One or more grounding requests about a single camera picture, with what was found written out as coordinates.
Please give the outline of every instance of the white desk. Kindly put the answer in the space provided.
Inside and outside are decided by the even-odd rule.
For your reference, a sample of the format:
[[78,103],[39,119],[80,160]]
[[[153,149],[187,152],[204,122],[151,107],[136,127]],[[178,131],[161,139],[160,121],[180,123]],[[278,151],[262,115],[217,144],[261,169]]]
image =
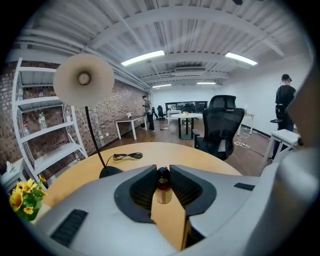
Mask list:
[[[260,166],[260,170],[263,170],[263,168],[265,167],[267,160],[268,160],[268,157],[270,156],[271,152],[273,151],[275,141],[280,142],[280,145],[278,147],[278,150],[277,150],[277,152],[274,156],[274,160],[273,160],[276,163],[279,161],[279,157],[281,155],[287,154],[290,149],[294,149],[294,150],[296,149],[296,145],[298,143],[298,138],[299,138],[299,134],[294,133],[289,130],[286,130],[286,129],[272,131],[268,147],[266,148],[266,152],[264,154],[264,157],[263,157],[263,160],[262,160],[262,163]],[[286,148],[285,150],[283,150],[281,152],[283,145],[286,145],[288,148]]]
[[[244,117],[251,117],[251,122],[250,122],[250,133],[249,134],[252,134],[252,129],[253,129],[253,126],[254,126],[254,114],[244,114]],[[242,122],[240,123],[239,125],[239,128],[238,128],[238,132],[237,132],[237,135],[239,136],[240,135],[240,130],[241,130],[241,124]]]
[[[172,115],[173,118],[178,118],[178,125],[179,125],[179,138],[181,140],[192,140],[194,138],[194,134],[192,133],[192,130],[194,129],[194,119],[195,118],[202,118],[203,115],[200,113],[189,113],[189,114],[174,114]],[[181,135],[181,119],[185,119],[185,134]],[[188,133],[188,119],[191,119],[191,135]]]
[[166,112],[166,119],[168,120],[168,126],[170,125],[171,114],[181,114],[181,110],[169,110]]
[[144,128],[145,128],[145,130],[147,130],[146,115],[133,115],[133,116],[131,116],[131,118],[124,117],[124,118],[121,118],[121,119],[118,119],[118,120],[114,121],[115,122],[116,132],[118,133],[119,140],[121,140],[121,134],[120,134],[120,131],[119,131],[118,123],[125,123],[125,122],[131,122],[133,138],[134,138],[134,140],[137,140],[134,121],[137,121],[139,119],[144,119]]

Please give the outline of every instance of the air conditioner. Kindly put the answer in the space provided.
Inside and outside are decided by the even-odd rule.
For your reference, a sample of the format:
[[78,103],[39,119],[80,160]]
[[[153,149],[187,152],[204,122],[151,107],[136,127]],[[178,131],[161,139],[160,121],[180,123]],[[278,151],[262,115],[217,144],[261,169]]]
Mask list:
[[205,71],[206,68],[201,66],[183,66],[176,67],[172,75],[175,77],[202,76]]

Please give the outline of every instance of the ceiling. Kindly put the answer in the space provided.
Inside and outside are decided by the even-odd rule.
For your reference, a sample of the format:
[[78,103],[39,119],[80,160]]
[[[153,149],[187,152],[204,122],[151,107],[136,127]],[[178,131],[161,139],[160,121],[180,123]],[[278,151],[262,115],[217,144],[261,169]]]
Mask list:
[[[142,89],[163,83],[225,82],[252,66],[228,52],[259,62],[301,32],[273,0],[55,0],[39,10],[16,39],[15,48],[70,56],[91,53],[117,77]],[[163,50],[165,55],[129,66],[121,62]],[[204,67],[202,75],[175,76],[176,67]]]

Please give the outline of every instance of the black cap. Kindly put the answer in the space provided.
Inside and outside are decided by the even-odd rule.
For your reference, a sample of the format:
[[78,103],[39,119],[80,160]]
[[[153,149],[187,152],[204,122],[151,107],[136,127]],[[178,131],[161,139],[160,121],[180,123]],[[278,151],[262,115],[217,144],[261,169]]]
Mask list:
[[283,74],[282,77],[281,77],[281,80],[289,80],[290,79],[290,82],[292,82],[292,79],[291,77],[288,75],[288,74]]

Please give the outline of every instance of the brick wall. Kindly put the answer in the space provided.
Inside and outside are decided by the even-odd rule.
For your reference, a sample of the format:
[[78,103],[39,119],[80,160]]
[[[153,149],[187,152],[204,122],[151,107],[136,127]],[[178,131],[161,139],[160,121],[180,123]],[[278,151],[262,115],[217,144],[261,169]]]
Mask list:
[[[15,162],[22,157],[12,120],[12,88],[16,65],[16,62],[7,64],[0,75],[0,156],[2,159],[5,159],[7,155],[10,162]],[[22,66],[56,69],[59,65],[46,62],[23,61]],[[42,89],[44,97],[56,95],[50,86],[33,87],[23,90],[23,98],[30,99],[38,97],[40,89]],[[143,114],[142,96],[145,94],[142,90],[116,80],[112,93],[108,98],[99,102],[96,106],[89,108],[91,125],[99,148],[118,137],[114,123],[116,119],[124,117],[127,112],[131,112],[133,115]],[[70,106],[66,105],[65,110],[69,110],[71,114]],[[23,121],[28,121],[31,133],[40,130],[38,123],[40,113],[41,110],[37,110],[22,115]],[[43,109],[43,114],[47,127],[55,126],[63,122],[62,107]],[[90,155],[96,150],[89,132],[85,108],[76,107],[75,114],[83,145],[86,153]],[[131,130],[131,124],[120,123],[119,129],[120,133],[124,134]],[[68,131],[77,143],[78,139],[74,127],[68,127]],[[62,128],[30,140],[28,146],[33,157],[36,159],[68,142],[67,131],[65,128]],[[77,154],[80,158],[83,158],[80,152],[77,152]],[[75,155],[71,154],[50,166],[47,170],[43,171],[42,174],[45,178],[49,178],[74,159]]]

